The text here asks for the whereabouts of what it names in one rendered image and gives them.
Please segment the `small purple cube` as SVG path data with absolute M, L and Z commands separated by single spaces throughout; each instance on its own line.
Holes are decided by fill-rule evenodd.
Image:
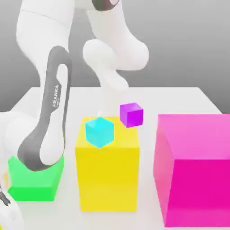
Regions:
M 137 103 L 123 104 L 119 107 L 119 118 L 125 127 L 131 128 L 143 124 L 143 108 Z

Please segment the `large yellow box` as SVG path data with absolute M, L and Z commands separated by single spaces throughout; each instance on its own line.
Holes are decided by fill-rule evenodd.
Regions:
M 98 149 L 86 140 L 82 118 L 75 144 L 75 158 L 82 212 L 135 212 L 140 144 L 136 127 L 126 128 L 119 117 L 107 117 L 115 125 L 114 141 Z

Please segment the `large green box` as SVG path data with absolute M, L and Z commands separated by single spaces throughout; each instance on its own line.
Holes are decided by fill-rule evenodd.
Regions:
M 62 171 L 64 158 L 43 171 L 29 170 L 19 159 L 8 161 L 11 186 L 8 193 L 15 201 L 54 201 Z

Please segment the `small cyan cube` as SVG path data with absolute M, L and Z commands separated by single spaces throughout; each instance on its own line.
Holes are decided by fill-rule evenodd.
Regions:
M 86 140 L 98 149 L 114 141 L 114 123 L 98 117 L 85 123 Z

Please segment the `large pink box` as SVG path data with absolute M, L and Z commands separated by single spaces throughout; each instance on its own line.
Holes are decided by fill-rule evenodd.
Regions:
M 153 175 L 166 227 L 230 227 L 230 115 L 160 114 Z

